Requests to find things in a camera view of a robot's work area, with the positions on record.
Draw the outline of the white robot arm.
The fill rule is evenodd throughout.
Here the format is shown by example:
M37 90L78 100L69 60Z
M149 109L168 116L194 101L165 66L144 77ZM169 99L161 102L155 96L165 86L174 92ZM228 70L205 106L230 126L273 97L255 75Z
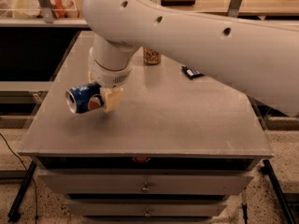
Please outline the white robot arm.
M299 30L161 7L150 0L83 0L95 33L93 79L123 84L141 47L189 65L285 115L299 114Z

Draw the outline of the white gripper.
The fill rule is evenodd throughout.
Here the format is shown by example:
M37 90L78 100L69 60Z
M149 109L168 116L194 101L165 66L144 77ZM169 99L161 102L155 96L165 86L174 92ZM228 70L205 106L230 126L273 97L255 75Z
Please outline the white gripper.
M100 94L104 101L104 111L106 113L116 110L120 105L123 96L123 88L120 86L128 80L131 73L131 58L132 55L130 53L125 53L124 57L119 62L116 62L116 64L124 62L124 67L121 70L111 70L110 68L105 68L95 59L93 48L89 51L88 67L90 80L104 87L100 89Z

